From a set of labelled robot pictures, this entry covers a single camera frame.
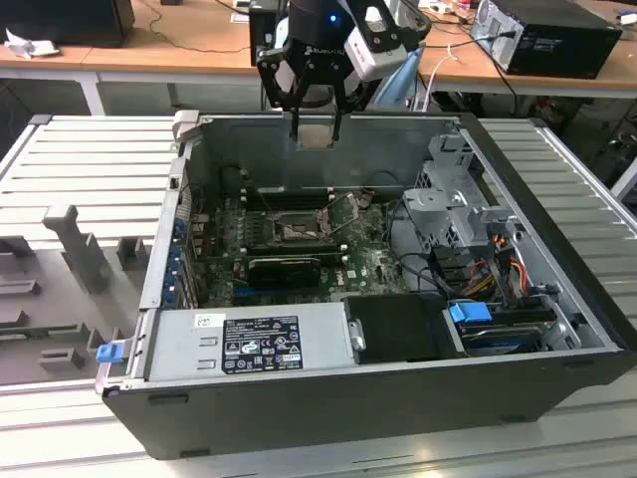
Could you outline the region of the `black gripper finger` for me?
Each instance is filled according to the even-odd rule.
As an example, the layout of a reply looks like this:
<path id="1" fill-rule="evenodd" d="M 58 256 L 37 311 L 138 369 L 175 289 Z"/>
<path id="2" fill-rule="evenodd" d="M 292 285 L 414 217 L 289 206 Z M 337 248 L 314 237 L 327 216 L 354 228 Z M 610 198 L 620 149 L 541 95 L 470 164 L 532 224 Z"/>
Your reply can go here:
<path id="1" fill-rule="evenodd" d="M 347 94 L 344 84 L 345 77 L 340 73 L 332 74 L 334 121 L 332 127 L 332 141 L 339 140 L 342 117 L 365 110 L 372 98 L 372 82 L 359 82 L 351 94 Z"/>
<path id="2" fill-rule="evenodd" d="M 290 139 L 297 140 L 300 108 L 314 77 L 312 57 L 299 45 L 263 50 L 257 69 L 270 105 L 292 114 Z"/>

